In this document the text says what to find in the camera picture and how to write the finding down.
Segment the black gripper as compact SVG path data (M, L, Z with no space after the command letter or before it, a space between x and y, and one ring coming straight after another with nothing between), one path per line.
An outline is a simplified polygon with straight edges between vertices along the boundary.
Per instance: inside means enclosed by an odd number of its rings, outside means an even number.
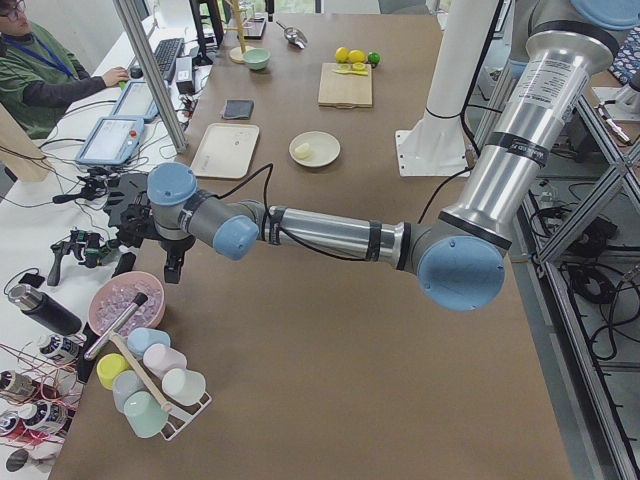
M119 221L117 238L123 245L140 247L146 239L159 243L166 252L164 281L167 284L178 284L181 280L186 251L194 246L196 239L192 235L170 239L167 234L161 234L150 205L129 204L120 214Z

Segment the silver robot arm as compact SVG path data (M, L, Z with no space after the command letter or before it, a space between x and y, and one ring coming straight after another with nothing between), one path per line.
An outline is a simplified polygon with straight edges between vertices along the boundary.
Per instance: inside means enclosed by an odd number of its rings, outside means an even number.
M273 184L223 194L194 164L162 163L139 188L141 235L159 243L179 314L255 313L397 304L417 277L439 305L479 309L500 292L509 225L615 39L568 1L527 15L528 61L459 199L432 225L410 220L429 183L466 164L458 131L493 8L457 3L449 25L418 15L315 14L304 53L266 41L269 74L216 72L191 133L203 138L211 107L251 93Z

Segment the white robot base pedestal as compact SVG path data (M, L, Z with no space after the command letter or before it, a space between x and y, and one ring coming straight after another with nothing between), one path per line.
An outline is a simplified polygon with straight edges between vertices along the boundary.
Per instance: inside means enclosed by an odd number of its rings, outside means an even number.
M467 167L463 108L500 11L499 1L452 3L424 115L395 132L401 176L447 177Z

